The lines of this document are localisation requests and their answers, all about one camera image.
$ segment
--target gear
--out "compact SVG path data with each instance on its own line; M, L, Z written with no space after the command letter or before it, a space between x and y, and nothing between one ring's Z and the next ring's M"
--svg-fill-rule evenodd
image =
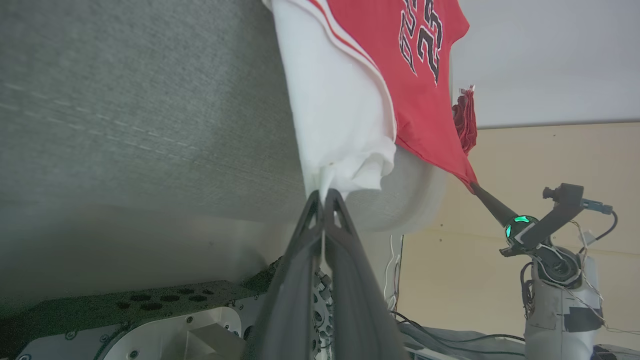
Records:
M333 338L333 298L331 278L318 269L314 276L313 321L315 333L312 335L312 353L316 360L331 359Z

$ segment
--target beige wall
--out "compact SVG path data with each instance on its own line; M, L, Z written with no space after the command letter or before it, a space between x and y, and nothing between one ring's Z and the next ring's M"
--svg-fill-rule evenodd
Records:
M584 196L611 204L615 232L593 245L609 326L640 330L640 124L483 130L471 162L486 190L521 214L543 217L545 186L585 186ZM431 227L404 238L399 311L425 326L522 335L519 272L528 258L503 258L500 225L453 176ZM598 234L611 217L577 217ZM565 226L556 244L577 250L577 229ZM597 342L639 348L637 335L601 331Z

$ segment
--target screw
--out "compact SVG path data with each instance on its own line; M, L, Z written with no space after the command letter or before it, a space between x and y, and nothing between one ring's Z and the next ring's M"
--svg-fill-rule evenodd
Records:
M69 331L68 333L65 334L65 339L67 340L73 340L75 338L75 336L77 335L77 331Z

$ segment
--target white fabric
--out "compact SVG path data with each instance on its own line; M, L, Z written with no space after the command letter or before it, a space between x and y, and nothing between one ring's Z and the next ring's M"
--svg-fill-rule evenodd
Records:
M380 189L393 169L396 129L375 64L339 42L330 27L359 48L307 0L266 5L275 18L307 195L320 190L324 200L329 188L343 197Z

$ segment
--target white ceiling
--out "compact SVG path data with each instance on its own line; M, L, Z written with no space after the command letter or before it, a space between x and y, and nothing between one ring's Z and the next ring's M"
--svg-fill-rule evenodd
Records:
M479 127L640 120L640 1L460 0L453 88Z

